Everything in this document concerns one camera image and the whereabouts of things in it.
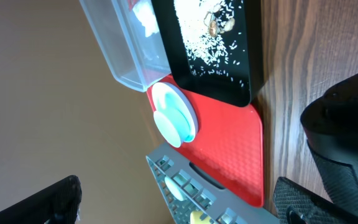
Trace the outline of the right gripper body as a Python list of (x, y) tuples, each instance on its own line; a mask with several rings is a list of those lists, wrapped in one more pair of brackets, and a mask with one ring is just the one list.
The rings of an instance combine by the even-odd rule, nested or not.
[(358, 74), (328, 88), (300, 121), (329, 198), (358, 216)]

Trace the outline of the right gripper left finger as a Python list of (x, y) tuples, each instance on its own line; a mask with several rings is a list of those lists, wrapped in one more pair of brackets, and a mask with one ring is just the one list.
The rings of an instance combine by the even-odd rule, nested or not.
[(81, 199), (81, 182), (69, 175), (0, 211), (0, 224), (75, 224)]

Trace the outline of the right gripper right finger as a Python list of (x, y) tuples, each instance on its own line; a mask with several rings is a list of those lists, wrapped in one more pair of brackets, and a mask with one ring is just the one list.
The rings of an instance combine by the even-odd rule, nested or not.
[(280, 224), (358, 224), (358, 216), (286, 177), (277, 179), (273, 202)]

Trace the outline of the yellow plastic cup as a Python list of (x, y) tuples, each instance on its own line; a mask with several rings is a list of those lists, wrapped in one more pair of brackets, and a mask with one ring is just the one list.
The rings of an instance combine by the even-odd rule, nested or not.
[(202, 211), (192, 211), (190, 213), (190, 224), (211, 224), (211, 218)]

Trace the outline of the light blue small bowl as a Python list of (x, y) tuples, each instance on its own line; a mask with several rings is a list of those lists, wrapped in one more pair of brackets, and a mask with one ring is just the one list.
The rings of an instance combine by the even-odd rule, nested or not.
[(190, 126), (178, 109), (156, 110), (154, 121), (161, 135), (173, 147), (180, 147), (190, 135)]

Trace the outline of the light blue plate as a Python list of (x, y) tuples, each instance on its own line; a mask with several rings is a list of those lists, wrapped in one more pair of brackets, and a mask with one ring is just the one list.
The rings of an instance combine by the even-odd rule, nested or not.
[(178, 87), (167, 82), (154, 84), (152, 87), (152, 101), (155, 106), (155, 111), (168, 108), (178, 109), (185, 116), (190, 126), (190, 135), (184, 142), (194, 141), (198, 133), (197, 116), (189, 99)]

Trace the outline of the green plastic bowl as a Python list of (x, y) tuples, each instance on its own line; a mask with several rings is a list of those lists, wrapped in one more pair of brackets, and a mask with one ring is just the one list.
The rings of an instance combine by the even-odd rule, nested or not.
[(179, 201), (185, 201), (186, 195), (181, 191), (181, 188), (169, 177), (164, 178), (165, 185), (169, 189), (170, 193)]

